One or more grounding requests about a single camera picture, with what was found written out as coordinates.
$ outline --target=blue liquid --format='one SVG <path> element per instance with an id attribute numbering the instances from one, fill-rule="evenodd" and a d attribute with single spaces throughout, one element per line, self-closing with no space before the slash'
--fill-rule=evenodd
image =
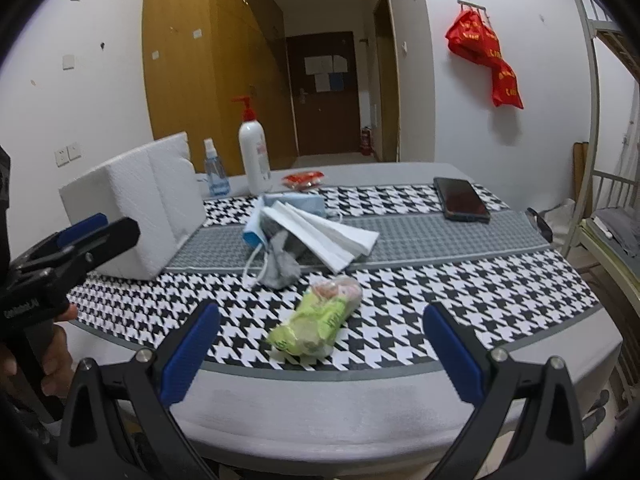
<path id="1" fill-rule="evenodd" d="M 231 191 L 229 179 L 226 176 L 225 168 L 218 156 L 214 158 L 206 158 L 204 161 L 204 169 L 207 172 L 207 180 L 209 181 L 209 194 L 212 198 L 226 196 Z"/>

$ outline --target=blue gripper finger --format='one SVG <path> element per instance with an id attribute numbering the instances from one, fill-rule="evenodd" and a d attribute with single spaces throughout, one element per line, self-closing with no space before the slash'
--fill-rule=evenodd
<path id="1" fill-rule="evenodd" d="M 71 227 L 61 231 L 60 234 L 58 234 L 56 244 L 59 249 L 62 249 L 63 247 L 73 244 L 76 240 L 79 240 L 80 238 L 83 238 L 107 225 L 109 225 L 109 221 L 103 213 L 89 216 L 89 218 L 85 218 L 77 224 L 73 224 Z"/>
<path id="2" fill-rule="evenodd" d="M 159 399 L 164 407 L 184 399 L 218 330 L 220 311 L 217 304 L 209 303 L 162 370 Z"/>
<path id="3" fill-rule="evenodd" d="M 438 355 L 449 379 L 453 383 L 460 400 L 470 402 L 474 406 L 479 406 L 484 401 L 485 376 L 481 366 L 470 352 L 468 343 L 480 342 L 469 341 L 465 344 L 465 335 L 453 317 L 442 306 L 437 308 L 429 305 L 422 314 L 422 329 L 424 335 Z"/>

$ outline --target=finger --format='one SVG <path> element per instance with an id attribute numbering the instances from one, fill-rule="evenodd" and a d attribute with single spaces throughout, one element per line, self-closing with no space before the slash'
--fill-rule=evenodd
<path id="1" fill-rule="evenodd" d="M 0 372 L 8 376 L 18 373 L 18 363 L 15 362 L 14 355 L 3 344 L 0 344 Z"/>
<path id="2" fill-rule="evenodd" d="M 66 332 L 59 325 L 53 326 L 53 338 L 42 356 L 42 370 L 45 375 L 51 375 L 64 363 L 68 350 L 66 349 Z"/>
<path id="3" fill-rule="evenodd" d="M 69 308 L 60 314 L 53 321 L 72 321 L 78 317 L 78 306 L 75 303 L 69 304 Z"/>
<path id="4" fill-rule="evenodd" d="M 66 397 L 73 378 L 74 372 L 69 363 L 42 380 L 42 393 L 46 396 Z"/>

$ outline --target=screw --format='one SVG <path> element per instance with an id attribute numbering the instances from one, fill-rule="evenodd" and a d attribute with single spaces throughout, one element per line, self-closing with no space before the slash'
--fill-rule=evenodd
<path id="1" fill-rule="evenodd" d="M 136 361 L 139 363 L 148 363 L 151 361 L 151 358 L 154 356 L 154 353 L 149 348 L 143 348 L 138 350 L 136 353 Z"/>
<path id="2" fill-rule="evenodd" d="M 551 366 L 556 370 L 562 370 L 564 368 L 564 361 L 561 357 L 554 355 L 551 359 L 549 359 L 549 362 L 551 363 Z"/>
<path id="3" fill-rule="evenodd" d="M 497 363 L 503 363 L 509 357 L 509 352 L 507 352 L 504 348 L 494 348 L 491 350 L 491 359 L 493 359 Z"/>
<path id="4" fill-rule="evenodd" d="M 89 359 L 82 359 L 78 367 L 83 371 L 90 370 L 92 368 L 92 362 Z"/>

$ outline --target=light switch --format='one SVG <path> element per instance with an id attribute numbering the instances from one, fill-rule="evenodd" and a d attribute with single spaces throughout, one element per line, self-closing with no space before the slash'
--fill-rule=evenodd
<path id="1" fill-rule="evenodd" d="M 58 167 L 64 166 L 65 164 L 69 163 L 69 153 L 66 150 L 66 146 L 64 148 L 56 150 L 54 152 L 54 155 L 56 156 L 56 164 L 58 165 Z"/>
<path id="2" fill-rule="evenodd" d="M 76 56 L 65 54 L 62 56 L 62 70 L 71 70 L 76 67 Z"/>
<path id="3" fill-rule="evenodd" d="M 69 160 L 76 160 L 76 158 L 80 158 L 82 153 L 80 152 L 80 144 L 78 142 L 74 142 L 66 147 L 66 151 L 69 154 Z"/>

